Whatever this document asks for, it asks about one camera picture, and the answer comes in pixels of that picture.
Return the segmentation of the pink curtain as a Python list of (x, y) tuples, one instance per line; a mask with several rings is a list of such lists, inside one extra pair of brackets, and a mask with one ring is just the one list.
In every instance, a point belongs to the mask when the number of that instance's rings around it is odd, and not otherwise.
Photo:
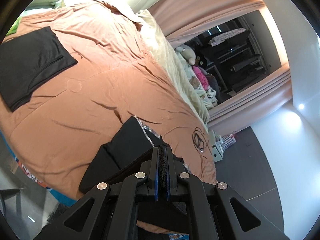
[(191, 46), (224, 91), (208, 127), (240, 131), (292, 98), (286, 50), (263, 0), (159, 0), (149, 9), (174, 48)]

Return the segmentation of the orange bed blanket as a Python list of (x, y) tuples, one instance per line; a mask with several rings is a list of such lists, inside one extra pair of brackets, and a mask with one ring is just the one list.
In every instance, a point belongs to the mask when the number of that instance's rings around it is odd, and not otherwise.
[(204, 124), (152, 57), (139, 25), (103, 2), (24, 17), (17, 33), (49, 27), (77, 64), (35, 90), (11, 111), (1, 102), (1, 133), (41, 182), (77, 200), (80, 181), (100, 146), (136, 116), (170, 145), (191, 173), (216, 183), (209, 149), (193, 144)]

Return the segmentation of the floral patterned cloth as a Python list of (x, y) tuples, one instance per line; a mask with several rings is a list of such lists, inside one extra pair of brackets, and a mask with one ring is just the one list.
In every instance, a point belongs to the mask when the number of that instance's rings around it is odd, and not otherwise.
[[(150, 144), (152, 146), (158, 146), (158, 145), (165, 145), (166, 147), (169, 147), (169, 144), (167, 144), (162, 136), (160, 134), (158, 134), (155, 130), (153, 130), (150, 126), (144, 124), (144, 122), (142, 122), (142, 120), (140, 120), (137, 116), (133, 116), (137, 122), (139, 123), (145, 137), (148, 139), (148, 141), (150, 142)], [(191, 172), (190, 168), (188, 167), (188, 165), (184, 162), (183, 158), (178, 158), (174, 155), (174, 159), (177, 161), (180, 161), (183, 166), (184, 166), (184, 170), (186, 172)]]

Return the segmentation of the black knit garment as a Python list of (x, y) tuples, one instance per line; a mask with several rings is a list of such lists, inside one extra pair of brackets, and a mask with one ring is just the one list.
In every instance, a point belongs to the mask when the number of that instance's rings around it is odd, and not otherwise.
[(151, 159), (153, 147), (137, 120), (130, 117), (110, 142), (100, 146), (80, 182), (80, 192), (87, 193), (101, 182), (119, 183), (138, 172)]

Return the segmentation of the folded black clothes stack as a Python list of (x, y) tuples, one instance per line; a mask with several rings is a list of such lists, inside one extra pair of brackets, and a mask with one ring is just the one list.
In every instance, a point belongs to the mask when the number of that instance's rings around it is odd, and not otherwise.
[(14, 112), (33, 92), (78, 61), (64, 48), (50, 27), (1, 44), (1, 96)]

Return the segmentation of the cream beige blanket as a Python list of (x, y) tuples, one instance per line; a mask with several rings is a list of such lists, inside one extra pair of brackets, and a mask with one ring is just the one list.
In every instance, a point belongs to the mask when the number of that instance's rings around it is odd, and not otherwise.
[(181, 60), (148, 10), (136, 13), (141, 20), (141, 36), (156, 62), (167, 72), (171, 83), (203, 125), (209, 120), (204, 102), (190, 84)]

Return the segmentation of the white storage shelf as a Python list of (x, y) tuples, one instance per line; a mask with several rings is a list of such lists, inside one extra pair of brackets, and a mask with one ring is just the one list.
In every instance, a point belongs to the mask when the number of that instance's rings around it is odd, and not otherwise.
[(230, 133), (222, 137), (216, 134), (214, 131), (209, 131), (209, 139), (212, 146), (212, 156), (215, 163), (223, 160), (225, 150), (236, 143), (235, 133)]

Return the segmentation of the white patterned bedding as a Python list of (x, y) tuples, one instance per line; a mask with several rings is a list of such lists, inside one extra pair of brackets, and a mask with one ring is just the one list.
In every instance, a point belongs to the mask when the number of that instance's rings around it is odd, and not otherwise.
[(193, 71), (192, 66), (185, 60), (185, 58), (179, 53), (176, 52), (177, 57), (179, 58), (182, 67), (187, 75), (187, 79), (193, 89), (195, 90), (196, 94), (200, 97), (201, 101), (204, 103), (207, 110), (210, 110), (217, 106), (217, 99), (215, 96), (212, 98), (208, 98), (208, 94), (205, 91), (203, 85), (201, 84), (200, 80), (196, 76)]

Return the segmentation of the grey plush toy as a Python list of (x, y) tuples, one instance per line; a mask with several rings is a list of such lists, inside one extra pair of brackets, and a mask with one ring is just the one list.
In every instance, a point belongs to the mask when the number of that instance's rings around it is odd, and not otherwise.
[(191, 47), (186, 44), (182, 44), (176, 47), (175, 51), (180, 53), (191, 66), (195, 65), (196, 54)]

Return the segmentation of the pink garment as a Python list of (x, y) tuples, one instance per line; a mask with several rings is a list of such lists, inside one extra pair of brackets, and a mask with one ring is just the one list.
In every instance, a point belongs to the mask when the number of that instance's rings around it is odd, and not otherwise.
[(197, 78), (199, 79), (204, 90), (207, 91), (209, 89), (209, 82), (208, 82), (206, 76), (201, 72), (201, 70), (198, 66), (193, 66), (193, 71), (196, 74)]

